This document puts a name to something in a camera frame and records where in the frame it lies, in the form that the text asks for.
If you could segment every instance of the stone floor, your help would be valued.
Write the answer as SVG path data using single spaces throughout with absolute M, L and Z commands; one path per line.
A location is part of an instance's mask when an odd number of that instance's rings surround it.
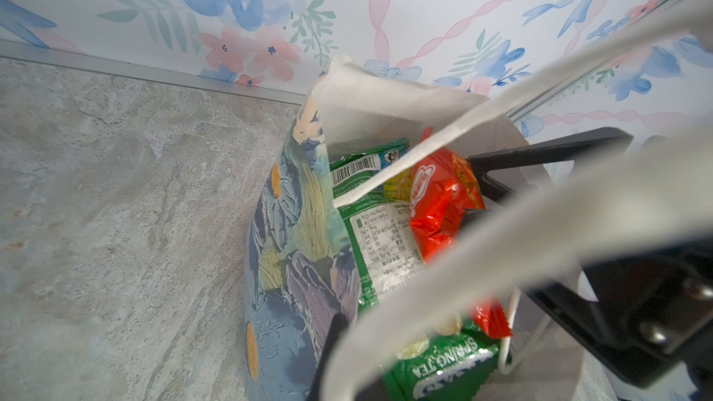
M 241 400 L 245 226 L 297 106 L 0 59 L 0 400 Z

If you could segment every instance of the red snack package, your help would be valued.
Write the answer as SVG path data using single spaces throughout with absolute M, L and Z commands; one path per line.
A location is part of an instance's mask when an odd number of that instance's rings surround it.
M 426 129 L 421 140 L 432 133 L 432 127 Z M 471 165 L 451 150 L 443 147 L 416 164 L 411 185 L 411 229 L 426 263 L 456 243 L 466 209 L 485 208 Z M 491 338 L 512 335 L 503 308 L 495 299 L 474 306 L 471 317 Z

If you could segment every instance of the green snack package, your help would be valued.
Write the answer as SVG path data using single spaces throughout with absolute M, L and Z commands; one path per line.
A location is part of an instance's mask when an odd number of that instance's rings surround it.
M 365 182 L 407 150 L 401 139 L 331 163 L 334 196 Z M 409 224 L 410 204 L 385 198 L 383 192 L 377 188 L 339 208 L 361 279 L 360 313 L 425 268 Z M 424 335 L 399 351 L 397 363 L 384 373 L 391 401 L 470 400 L 495 370 L 498 341 L 470 318 L 454 315 L 434 330 L 430 338 Z

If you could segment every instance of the screw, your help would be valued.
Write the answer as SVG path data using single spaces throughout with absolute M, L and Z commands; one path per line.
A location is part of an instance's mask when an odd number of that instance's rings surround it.
M 683 282 L 683 288 L 691 299 L 711 300 L 713 299 L 713 288 L 710 285 L 688 278 Z
M 648 320 L 644 320 L 639 324 L 639 333 L 652 344 L 663 345 L 668 341 L 668 336 L 666 336 L 664 329 Z

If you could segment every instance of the snack bag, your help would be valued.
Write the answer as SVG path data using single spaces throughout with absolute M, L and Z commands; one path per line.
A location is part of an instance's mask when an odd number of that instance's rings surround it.
M 406 147 L 405 140 L 399 140 L 332 163 L 334 196 L 375 174 L 378 164 L 386 167 L 390 163 L 387 157 L 395 149 L 402 155 Z M 408 174 L 396 178 L 386 183 L 383 191 L 368 193 L 339 208 L 361 281 L 360 313 L 425 267 L 409 226 L 409 202 L 384 196 L 400 196 L 404 183 L 410 183 Z M 397 363 L 383 374 L 391 401 L 470 400 L 495 370 L 498 342 L 483 334 L 471 319 L 455 315 L 434 330 L 430 338 L 423 335 L 400 350 Z
M 433 128 L 423 132 L 431 136 Z M 466 209 L 485 209 L 478 180 L 468 161 L 443 147 L 416 164 L 411 188 L 411 229 L 426 263 L 456 243 Z M 474 306 L 471 317 L 493 339 L 512 335 L 500 303 Z

